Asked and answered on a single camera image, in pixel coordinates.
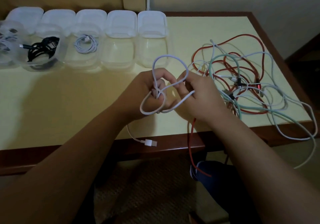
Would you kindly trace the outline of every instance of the white wall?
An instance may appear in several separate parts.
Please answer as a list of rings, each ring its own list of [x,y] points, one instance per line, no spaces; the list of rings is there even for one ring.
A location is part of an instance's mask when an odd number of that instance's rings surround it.
[[[320,33],[320,0],[150,0],[158,11],[252,11],[283,58]]]

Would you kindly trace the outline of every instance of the left arm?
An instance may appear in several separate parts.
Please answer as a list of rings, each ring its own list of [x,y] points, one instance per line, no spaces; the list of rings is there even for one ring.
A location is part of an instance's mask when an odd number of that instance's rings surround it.
[[[158,86],[176,79],[155,70]],[[118,133],[142,118],[140,103],[153,88],[152,72],[142,72],[109,108],[74,137],[0,192],[2,223],[71,223]],[[163,97],[148,98],[145,111],[161,106]]]

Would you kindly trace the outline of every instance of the woven mat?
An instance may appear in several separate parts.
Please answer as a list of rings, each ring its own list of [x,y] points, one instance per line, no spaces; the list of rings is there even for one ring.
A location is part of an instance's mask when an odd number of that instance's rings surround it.
[[[185,156],[118,164],[95,190],[95,218],[103,223],[189,223],[196,207],[196,182]]]

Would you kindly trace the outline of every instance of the dark wooden furniture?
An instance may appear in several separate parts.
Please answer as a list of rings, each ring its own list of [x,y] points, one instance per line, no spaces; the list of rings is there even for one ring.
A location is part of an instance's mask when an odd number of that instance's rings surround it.
[[[304,93],[302,87],[294,78],[287,65],[283,61],[280,54],[267,37],[259,25],[257,19],[251,12],[166,12],[167,16],[246,16],[255,28],[259,37],[262,39],[268,51],[272,54],[275,62],[282,71],[286,80],[289,82],[294,92],[301,101],[312,105],[308,96]],[[313,123],[303,122],[309,131],[313,131]],[[283,124],[279,126],[280,129],[292,137],[306,137],[303,132],[295,124]],[[262,138],[268,145],[285,145],[294,141],[282,137],[276,128],[272,125],[251,128],[260,138]],[[143,144],[134,142],[132,139],[116,140],[110,150],[110,156],[115,161],[125,161],[140,158],[153,158],[170,156],[174,154],[185,154],[188,151],[187,138],[188,134],[167,135],[150,137],[152,140],[161,142],[157,147],[148,147]],[[219,151],[223,150],[223,145],[212,132],[200,132],[194,134],[191,142],[192,151]],[[22,148],[13,150],[0,151],[0,175],[10,175],[25,173],[37,163],[46,158],[54,150],[58,149],[59,145],[43,146],[33,148]]]

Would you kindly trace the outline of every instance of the yellow tabletop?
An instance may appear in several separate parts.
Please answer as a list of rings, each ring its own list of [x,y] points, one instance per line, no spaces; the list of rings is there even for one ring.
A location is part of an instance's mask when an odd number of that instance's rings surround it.
[[[172,52],[186,64],[190,64],[192,54],[203,44],[210,43],[210,39],[221,43],[243,33],[258,37],[247,17],[167,17],[167,21]],[[222,48],[241,54],[261,51],[259,43],[249,37],[237,38]],[[212,49],[204,51],[206,60],[210,59],[211,53]],[[261,55],[254,55],[250,60],[261,73]],[[215,70],[219,68],[223,68],[222,65],[215,66]],[[262,82],[269,83],[271,60],[268,56],[265,68]],[[170,60],[167,69],[176,77],[184,71],[184,67],[175,60]],[[149,69],[138,64],[130,72],[111,72],[100,68],[77,71],[66,67],[51,72],[30,72],[21,67],[0,70],[0,150],[63,144],[108,107],[137,73],[145,70]],[[297,99],[276,64],[274,75],[281,89]],[[277,93],[271,93],[275,102],[281,99]],[[246,99],[240,101],[254,105]],[[310,120],[306,111],[297,104],[289,103],[283,113],[297,121]],[[155,114],[133,122],[130,129],[135,137],[187,133],[186,119],[191,117],[182,106],[167,114]],[[271,124],[267,115],[244,115],[243,121],[250,127]],[[279,117],[277,121],[286,123]],[[197,130],[209,129],[199,124]],[[118,135],[118,139],[121,138],[130,138],[125,129]]]

